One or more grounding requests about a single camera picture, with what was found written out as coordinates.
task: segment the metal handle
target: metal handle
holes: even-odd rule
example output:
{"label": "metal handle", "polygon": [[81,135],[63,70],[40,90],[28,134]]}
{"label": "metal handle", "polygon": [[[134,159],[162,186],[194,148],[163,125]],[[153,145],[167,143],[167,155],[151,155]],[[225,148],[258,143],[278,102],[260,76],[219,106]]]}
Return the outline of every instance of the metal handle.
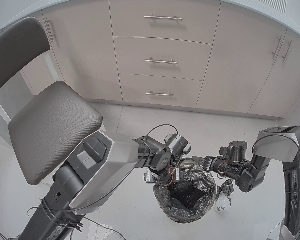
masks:
{"label": "metal handle", "polygon": [[145,19],[161,19],[161,20],[176,20],[176,21],[182,21],[182,18],[178,18],[177,16],[174,17],[164,17],[164,16],[153,16],[151,14],[150,16],[144,16]]}
{"label": "metal handle", "polygon": [[152,90],[150,92],[146,92],[146,95],[155,95],[155,96],[173,96],[170,92],[168,93],[155,93]]}
{"label": "metal handle", "polygon": [[178,64],[178,62],[177,61],[173,61],[173,59],[171,59],[171,60],[155,60],[152,57],[150,59],[145,59],[144,62]]}
{"label": "metal handle", "polygon": [[281,41],[283,41],[282,35],[281,35],[280,37],[278,37],[278,39],[279,39],[279,42],[278,42],[277,48],[276,48],[275,52],[272,52],[272,54],[273,54],[272,59],[273,59],[273,60],[276,60],[276,58],[277,58],[277,56],[278,56],[278,53],[279,53],[279,50],[280,50],[280,47],[281,47],[280,44],[281,44]]}
{"label": "metal handle", "polygon": [[49,22],[50,22],[50,20],[49,20],[49,19],[47,19],[47,18],[44,18],[44,25],[46,26],[46,30],[47,30],[47,32],[48,32],[48,37],[49,37],[49,40],[50,40],[50,42],[53,42],[53,37],[54,37],[54,34],[51,34],[51,30],[50,30]]}
{"label": "metal handle", "polygon": [[290,51],[290,48],[291,48],[291,45],[292,45],[292,40],[291,40],[290,42],[288,42],[288,44],[289,44],[289,47],[288,47],[287,53],[286,53],[286,55],[285,55],[285,56],[282,56],[282,58],[283,58],[283,62],[282,62],[282,63],[285,63],[285,62],[286,62],[286,59],[287,59],[288,53],[289,53],[289,51]]}

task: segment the white floor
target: white floor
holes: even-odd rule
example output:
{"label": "white floor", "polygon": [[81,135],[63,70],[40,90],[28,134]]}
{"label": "white floor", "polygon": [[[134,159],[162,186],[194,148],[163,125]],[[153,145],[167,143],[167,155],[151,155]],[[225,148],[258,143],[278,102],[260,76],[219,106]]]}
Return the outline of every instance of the white floor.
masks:
{"label": "white floor", "polygon": [[[248,142],[246,158],[251,159],[251,145],[262,129],[277,126],[265,119],[233,117],[134,106],[92,103],[103,115],[107,131],[123,133],[131,138],[145,135],[159,124],[172,124],[191,144],[189,157],[216,156],[220,146],[233,140]],[[173,133],[169,126],[160,127],[150,135],[159,141]],[[6,237],[20,234],[28,222],[28,208],[39,204],[48,191],[44,185],[26,183],[13,150],[0,140],[0,230]],[[234,187],[232,206],[228,214],[211,209],[202,219],[189,224],[170,220],[160,209],[152,185],[143,181],[145,169],[135,169],[109,200],[87,217],[120,231],[127,240],[137,239],[215,239],[265,240],[284,217],[284,177],[281,162],[272,160],[262,185],[250,193]],[[224,180],[215,178],[220,185]],[[120,235],[98,227],[90,233],[90,223],[84,220],[83,232],[75,231],[73,240],[121,239]],[[277,239],[279,227],[270,238]]]}

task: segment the chair seat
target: chair seat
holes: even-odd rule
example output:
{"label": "chair seat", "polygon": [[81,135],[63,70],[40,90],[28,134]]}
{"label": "chair seat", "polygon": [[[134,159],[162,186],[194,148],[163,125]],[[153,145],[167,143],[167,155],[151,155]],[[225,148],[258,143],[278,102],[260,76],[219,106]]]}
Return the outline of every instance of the chair seat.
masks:
{"label": "chair seat", "polygon": [[40,92],[8,125],[27,182],[37,185],[101,124],[102,115],[66,83]]}

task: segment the dark gray backrest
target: dark gray backrest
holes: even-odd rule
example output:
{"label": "dark gray backrest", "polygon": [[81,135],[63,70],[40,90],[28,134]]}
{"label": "dark gray backrest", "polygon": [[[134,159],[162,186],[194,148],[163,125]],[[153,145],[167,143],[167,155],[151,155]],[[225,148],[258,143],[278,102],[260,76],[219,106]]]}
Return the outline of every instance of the dark gray backrest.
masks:
{"label": "dark gray backrest", "polygon": [[24,18],[0,34],[0,88],[34,58],[50,49],[41,23]]}

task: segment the black trash bag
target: black trash bag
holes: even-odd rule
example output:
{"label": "black trash bag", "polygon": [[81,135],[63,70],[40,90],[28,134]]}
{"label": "black trash bag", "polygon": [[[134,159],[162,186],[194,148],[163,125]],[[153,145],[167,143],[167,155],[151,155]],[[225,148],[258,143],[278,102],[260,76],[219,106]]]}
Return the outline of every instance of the black trash bag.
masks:
{"label": "black trash bag", "polygon": [[226,180],[224,183],[221,184],[221,186],[216,187],[216,201],[219,199],[220,193],[223,192],[224,194],[227,195],[227,198],[230,201],[230,207],[231,207],[231,193],[234,191],[233,189],[233,184],[232,184],[232,179]]}
{"label": "black trash bag", "polygon": [[216,183],[211,172],[191,158],[180,165],[180,181],[169,187],[153,186],[154,195],[163,212],[173,221],[189,223],[201,219],[214,204]]}

